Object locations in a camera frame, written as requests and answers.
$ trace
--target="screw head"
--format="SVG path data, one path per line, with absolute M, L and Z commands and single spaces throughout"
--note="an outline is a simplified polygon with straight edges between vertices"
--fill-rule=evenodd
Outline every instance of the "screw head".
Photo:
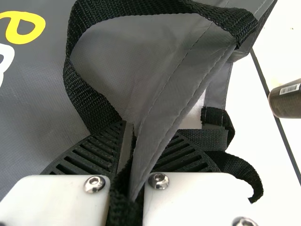
M 164 190 L 169 185 L 169 178 L 164 173 L 153 173 L 149 177 L 149 185 L 157 190 Z
M 250 218 L 238 217 L 233 220 L 232 226 L 258 226 L 258 224 Z
M 100 176 L 93 176 L 88 178 L 84 183 L 84 191 L 87 193 L 96 193 L 105 186 L 105 179 Z

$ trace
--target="barcode label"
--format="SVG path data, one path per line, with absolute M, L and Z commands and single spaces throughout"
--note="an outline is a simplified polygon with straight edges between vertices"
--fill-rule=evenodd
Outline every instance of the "barcode label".
M 279 95 L 282 95 L 282 94 L 285 94 L 285 93 L 290 93 L 290 92 L 294 92 L 294 91 L 299 90 L 300 84 L 301 84 L 301 83 L 296 84 L 296 85 L 292 85 L 292 86 L 288 86 L 288 87 L 285 87 L 285 88 L 282 88 L 282 89 L 280 90 Z

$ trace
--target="bag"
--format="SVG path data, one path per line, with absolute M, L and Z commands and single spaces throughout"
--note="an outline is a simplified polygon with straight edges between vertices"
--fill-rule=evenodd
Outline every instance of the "bag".
M 8 11 L 19 1 L 5 2 L 0 13 L 0 30 L 7 39 L 0 33 L 1 197 L 18 179 L 42 172 L 60 156 L 43 173 L 95 174 L 98 170 L 90 170 L 98 165 L 110 174 L 112 225 L 120 223 L 114 207 L 128 207 L 123 225 L 130 218 L 140 220 L 141 200 L 136 198 L 149 173 L 164 169 L 166 162 L 179 161 L 181 171 L 231 173 L 252 185 L 251 202 L 259 199 L 263 188 L 256 171 L 223 152 L 234 137 L 224 108 L 233 62 L 248 54 L 275 3 L 69 0 L 58 7 L 39 1 L 29 6 L 35 10 L 29 13 Z M 116 176 L 130 124 L 133 157 Z M 63 153 L 79 141 L 81 153 L 74 153 L 76 148 Z M 168 148 L 182 142 L 194 151 L 173 149 L 173 158 L 162 160 L 169 156 L 164 155 Z M 115 154 L 104 154 L 102 144 Z M 95 146 L 101 153 L 97 164 L 95 156 L 82 157 Z M 103 164 L 106 158 L 111 169 Z M 131 217 L 125 217 L 127 211 Z

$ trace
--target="white plastic block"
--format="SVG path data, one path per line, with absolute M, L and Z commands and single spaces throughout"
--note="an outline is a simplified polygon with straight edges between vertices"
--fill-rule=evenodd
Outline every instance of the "white plastic block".
M 143 226 L 231 226 L 252 218 L 244 181 L 227 173 L 164 173 L 165 190 L 145 183 Z
M 102 190 L 83 189 L 91 175 L 39 175 L 21 179 L 0 202 L 7 226 L 105 226 L 110 180 Z

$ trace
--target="cylindrical bottle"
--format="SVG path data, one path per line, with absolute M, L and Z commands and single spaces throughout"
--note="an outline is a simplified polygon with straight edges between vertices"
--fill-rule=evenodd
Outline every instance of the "cylindrical bottle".
M 269 105 L 278 118 L 301 118 L 301 79 L 274 88 L 269 93 Z

